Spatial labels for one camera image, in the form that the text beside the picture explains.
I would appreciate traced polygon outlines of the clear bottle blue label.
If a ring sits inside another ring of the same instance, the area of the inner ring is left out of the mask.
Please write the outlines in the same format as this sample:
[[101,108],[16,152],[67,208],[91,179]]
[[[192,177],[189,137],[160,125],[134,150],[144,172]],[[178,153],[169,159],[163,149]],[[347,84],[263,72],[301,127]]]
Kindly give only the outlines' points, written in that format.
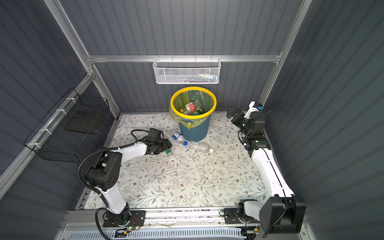
[[173,139],[178,143],[178,144],[181,144],[183,146],[187,146],[188,145],[188,142],[187,140],[185,139],[185,137],[179,133],[179,132],[174,132],[174,134],[172,135]]

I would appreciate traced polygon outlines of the clear bottle white cap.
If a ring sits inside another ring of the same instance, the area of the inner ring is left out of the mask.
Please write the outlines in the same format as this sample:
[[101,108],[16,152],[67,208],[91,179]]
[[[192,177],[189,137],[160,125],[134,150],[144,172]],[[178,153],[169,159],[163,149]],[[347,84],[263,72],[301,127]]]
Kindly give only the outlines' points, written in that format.
[[199,153],[210,153],[211,154],[214,152],[214,149],[209,144],[202,143],[202,142],[190,141],[187,144],[187,147],[189,149],[197,151]]

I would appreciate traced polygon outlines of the clear bottle pink label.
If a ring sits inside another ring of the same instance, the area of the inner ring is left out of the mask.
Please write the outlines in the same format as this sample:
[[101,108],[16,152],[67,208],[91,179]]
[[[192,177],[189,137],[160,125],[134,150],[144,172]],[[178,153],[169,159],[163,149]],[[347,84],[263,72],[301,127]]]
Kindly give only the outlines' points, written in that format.
[[181,112],[183,112],[183,114],[190,115],[191,112],[195,111],[196,109],[202,109],[201,103],[199,101],[187,103],[185,107],[181,109]]

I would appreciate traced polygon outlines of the green bottle yellow cap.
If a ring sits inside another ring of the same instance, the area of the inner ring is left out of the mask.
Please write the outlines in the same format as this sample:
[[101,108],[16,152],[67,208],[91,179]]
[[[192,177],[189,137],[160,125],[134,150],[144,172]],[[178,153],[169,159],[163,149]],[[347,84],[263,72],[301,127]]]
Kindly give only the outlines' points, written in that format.
[[201,115],[201,114],[203,114],[203,110],[202,109],[196,109],[195,111],[191,112],[192,116],[198,116],[198,115]]

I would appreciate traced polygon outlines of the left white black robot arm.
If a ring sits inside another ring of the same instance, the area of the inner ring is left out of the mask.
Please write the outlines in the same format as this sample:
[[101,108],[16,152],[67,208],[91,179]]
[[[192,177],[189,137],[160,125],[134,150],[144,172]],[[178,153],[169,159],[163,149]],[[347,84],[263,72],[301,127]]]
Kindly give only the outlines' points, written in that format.
[[121,165],[136,157],[158,155],[172,147],[164,132],[154,128],[132,130],[131,136],[133,143],[97,150],[86,157],[77,170],[79,182],[101,197],[110,219],[120,225],[131,219],[130,207],[117,186]]

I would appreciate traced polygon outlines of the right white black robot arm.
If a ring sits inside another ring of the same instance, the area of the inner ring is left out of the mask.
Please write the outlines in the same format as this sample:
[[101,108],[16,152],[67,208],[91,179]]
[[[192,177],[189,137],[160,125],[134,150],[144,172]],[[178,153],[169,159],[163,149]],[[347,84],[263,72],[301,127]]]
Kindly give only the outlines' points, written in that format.
[[235,209],[224,209],[226,224],[258,224],[262,238],[270,234],[298,234],[304,220],[306,204],[297,197],[281,174],[264,132],[262,107],[251,106],[247,113],[228,109],[227,118],[239,128],[238,137],[256,164],[266,187],[266,202],[240,200]]

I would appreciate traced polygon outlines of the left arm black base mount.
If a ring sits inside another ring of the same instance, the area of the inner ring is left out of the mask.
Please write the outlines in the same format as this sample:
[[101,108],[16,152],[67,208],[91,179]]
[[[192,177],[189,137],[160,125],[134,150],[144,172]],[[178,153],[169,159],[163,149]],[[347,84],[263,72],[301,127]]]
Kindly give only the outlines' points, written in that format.
[[104,228],[135,228],[142,227],[146,218],[146,211],[124,210],[121,214],[113,214],[106,211],[103,214]]

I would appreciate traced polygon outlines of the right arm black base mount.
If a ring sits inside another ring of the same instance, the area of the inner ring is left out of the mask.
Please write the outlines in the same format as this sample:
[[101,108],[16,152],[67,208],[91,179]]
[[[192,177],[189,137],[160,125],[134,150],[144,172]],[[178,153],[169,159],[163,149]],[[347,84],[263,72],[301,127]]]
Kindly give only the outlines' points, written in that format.
[[224,208],[223,216],[227,225],[260,223],[258,220],[247,216],[241,207]]

